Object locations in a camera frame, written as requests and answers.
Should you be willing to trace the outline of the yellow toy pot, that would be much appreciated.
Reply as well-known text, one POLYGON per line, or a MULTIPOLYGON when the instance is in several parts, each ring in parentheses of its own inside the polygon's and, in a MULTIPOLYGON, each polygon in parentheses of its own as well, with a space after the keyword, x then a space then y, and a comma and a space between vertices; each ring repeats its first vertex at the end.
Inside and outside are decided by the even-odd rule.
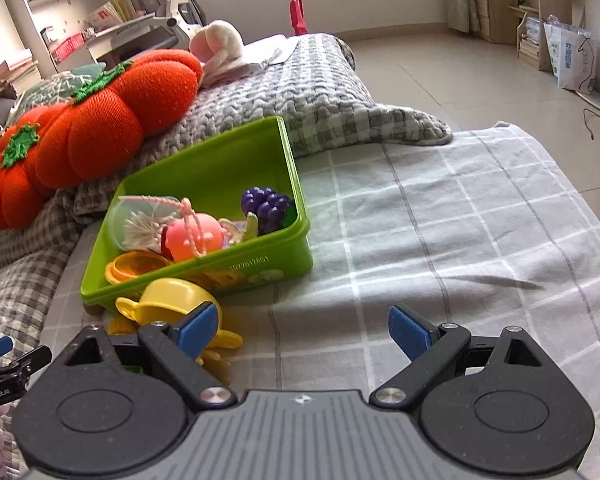
POLYGON ((119 297, 116 309, 139 326, 155 322, 169 325, 168 336, 191 358, 205 351, 236 350, 242 336, 222 329, 220 303, 202 287, 180 278, 152 281, 137 300, 119 297))

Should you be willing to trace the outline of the small starfish toy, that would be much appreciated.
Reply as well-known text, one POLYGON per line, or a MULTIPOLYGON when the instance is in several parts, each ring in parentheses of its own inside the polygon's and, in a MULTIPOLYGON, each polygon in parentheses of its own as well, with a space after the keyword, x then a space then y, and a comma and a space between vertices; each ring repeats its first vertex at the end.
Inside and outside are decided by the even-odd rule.
POLYGON ((245 220, 232 221, 222 218, 219 224, 224 230, 226 246, 236 246, 259 236, 259 219, 252 212, 248 212, 245 220))

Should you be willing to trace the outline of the clear cup of swabs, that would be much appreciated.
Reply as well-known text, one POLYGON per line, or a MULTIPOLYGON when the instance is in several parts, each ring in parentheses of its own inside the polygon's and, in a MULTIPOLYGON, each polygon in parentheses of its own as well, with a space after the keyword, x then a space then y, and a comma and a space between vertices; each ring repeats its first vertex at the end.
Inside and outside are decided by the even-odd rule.
POLYGON ((111 241, 122 252, 161 252, 163 230, 179 218, 174 197, 123 195, 112 204, 106 223, 111 241))

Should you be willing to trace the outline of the red chair back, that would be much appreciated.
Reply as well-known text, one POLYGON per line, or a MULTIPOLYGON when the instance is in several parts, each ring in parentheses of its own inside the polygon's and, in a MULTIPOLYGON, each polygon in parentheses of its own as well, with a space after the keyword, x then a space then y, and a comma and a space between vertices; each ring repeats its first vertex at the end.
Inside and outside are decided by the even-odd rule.
POLYGON ((309 31, 306 28, 306 20, 304 19, 303 0, 290 0, 289 15, 294 34, 296 36, 306 35, 309 31))

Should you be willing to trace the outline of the pink rubber pig toy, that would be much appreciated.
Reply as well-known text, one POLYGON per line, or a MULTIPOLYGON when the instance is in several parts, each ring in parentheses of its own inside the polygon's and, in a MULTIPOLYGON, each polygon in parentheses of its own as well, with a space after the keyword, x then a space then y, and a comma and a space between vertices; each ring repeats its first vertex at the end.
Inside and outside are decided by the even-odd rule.
POLYGON ((225 244, 224 230, 210 214, 191 214, 176 219, 162 231, 161 252, 175 262, 217 252, 225 244))

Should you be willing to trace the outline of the pink plush toy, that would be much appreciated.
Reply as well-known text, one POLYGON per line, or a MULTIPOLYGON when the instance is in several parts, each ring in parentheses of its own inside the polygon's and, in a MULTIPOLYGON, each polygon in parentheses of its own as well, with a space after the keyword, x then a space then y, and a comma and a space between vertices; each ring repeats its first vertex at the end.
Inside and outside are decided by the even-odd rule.
POLYGON ((232 24, 215 20, 198 29, 189 40, 188 50, 201 62, 201 83, 208 84, 225 64, 242 57, 244 47, 242 35, 232 24))

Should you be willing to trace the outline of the grey checkered quilt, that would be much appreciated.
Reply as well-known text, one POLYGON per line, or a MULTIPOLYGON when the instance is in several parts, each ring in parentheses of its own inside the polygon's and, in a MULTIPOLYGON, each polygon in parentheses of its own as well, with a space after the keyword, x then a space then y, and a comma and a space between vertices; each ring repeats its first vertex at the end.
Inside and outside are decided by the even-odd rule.
POLYGON ((33 349, 54 293, 82 231, 102 214, 123 178, 166 156, 268 116, 285 119, 292 152, 310 156, 334 148, 386 142, 445 145, 451 128, 411 107, 377 103, 355 73, 341 39, 300 39, 289 61, 251 78, 199 92, 173 127, 145 142, 107 177, 55 191, 30 226, 0 234, 0 337, 15 355, 33 349))

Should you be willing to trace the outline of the light grey grid sheet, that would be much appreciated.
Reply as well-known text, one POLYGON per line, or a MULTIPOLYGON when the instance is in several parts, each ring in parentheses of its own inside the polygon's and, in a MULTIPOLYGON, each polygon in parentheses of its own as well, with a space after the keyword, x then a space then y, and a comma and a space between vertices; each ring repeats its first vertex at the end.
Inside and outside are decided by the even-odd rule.
POLYGON ((445 146, 326 151, 298 171, 312 270, 239 261, 254 287, 222 301, 246 341, 233 385, 370 390, 405 364, 394 304, 479 334, 518 325, 590 402, 583 471, 600 479, 600 220, 542 145, 499 125, 445 146))

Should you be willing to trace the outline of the small orange pumpkin cushion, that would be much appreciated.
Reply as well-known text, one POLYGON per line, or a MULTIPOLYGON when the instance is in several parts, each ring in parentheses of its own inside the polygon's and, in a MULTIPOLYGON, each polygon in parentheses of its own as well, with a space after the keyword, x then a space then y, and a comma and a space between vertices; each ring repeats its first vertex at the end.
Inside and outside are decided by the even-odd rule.
POLYGON ((36 173, 38 144, 67 106, 42 105, 23 114, 0 140, 0 231, 26 228, 55 194, 36 173))

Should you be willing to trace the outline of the large orange pumpkin cushion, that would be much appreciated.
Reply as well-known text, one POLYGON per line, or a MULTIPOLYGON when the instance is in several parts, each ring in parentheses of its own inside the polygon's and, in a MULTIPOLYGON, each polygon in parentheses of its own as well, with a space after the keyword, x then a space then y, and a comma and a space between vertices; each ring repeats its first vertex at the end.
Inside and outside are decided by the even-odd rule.
POLYGON ((107 70, 43 128, 36 175, 59 190, 114 174, 184 117, 201 78, 198 58, 185 50, 144 52, 107 70))

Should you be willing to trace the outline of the white bookshelf with books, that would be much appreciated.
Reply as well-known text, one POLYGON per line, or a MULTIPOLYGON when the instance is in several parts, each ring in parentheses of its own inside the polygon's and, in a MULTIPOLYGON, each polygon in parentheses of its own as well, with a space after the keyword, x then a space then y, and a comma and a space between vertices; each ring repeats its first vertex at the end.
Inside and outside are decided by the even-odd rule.
POLYGON ((112 67, 186 39, 168 0, 5 0, 43 77, 82 65, 112 67))

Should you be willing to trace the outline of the white paper bag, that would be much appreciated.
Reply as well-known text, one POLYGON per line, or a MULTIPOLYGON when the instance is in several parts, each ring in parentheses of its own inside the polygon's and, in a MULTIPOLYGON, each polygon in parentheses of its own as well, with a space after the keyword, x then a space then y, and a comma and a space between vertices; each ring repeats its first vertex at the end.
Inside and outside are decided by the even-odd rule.
POLYGON ((550 66, 559 88, 590 94, 596 83, 598 42, 592 32, 550 14, 543 23, 550 66))

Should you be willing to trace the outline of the wooden shelf unit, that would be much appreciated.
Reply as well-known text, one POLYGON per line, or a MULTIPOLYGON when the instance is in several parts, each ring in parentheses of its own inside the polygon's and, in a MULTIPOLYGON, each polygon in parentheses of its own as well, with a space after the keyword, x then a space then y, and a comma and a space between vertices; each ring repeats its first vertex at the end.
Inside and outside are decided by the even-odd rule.
POLYGON ((512 44, 517 58, 542 72, 549 72, 550 52, 543 23, 554 16, 582 27, 584 0, 475 0, 479 36, 492 44, 512 44))

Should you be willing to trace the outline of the purple toy grapes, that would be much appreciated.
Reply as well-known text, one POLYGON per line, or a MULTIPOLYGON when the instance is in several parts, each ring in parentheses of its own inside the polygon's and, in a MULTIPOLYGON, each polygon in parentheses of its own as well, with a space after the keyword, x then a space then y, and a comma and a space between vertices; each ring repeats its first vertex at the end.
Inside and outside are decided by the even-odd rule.
POLYGON ((265 235, 291 226, 297 218, 294 200, 272 188, 254 186, 242 193, 242 213, 258 220, 258 234, 265 235))

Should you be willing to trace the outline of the teal patterned pillow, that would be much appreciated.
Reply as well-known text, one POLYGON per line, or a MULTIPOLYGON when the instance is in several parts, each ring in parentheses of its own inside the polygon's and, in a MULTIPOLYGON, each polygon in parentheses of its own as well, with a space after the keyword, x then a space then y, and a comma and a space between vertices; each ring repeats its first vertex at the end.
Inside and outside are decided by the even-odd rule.
POLYGON ((105 67, 105 63, 87 64, 43 79, 17 99, 9 111, 5 127, 15 125, 32 108, 69 101, 79 88, 95 80, 105 67))

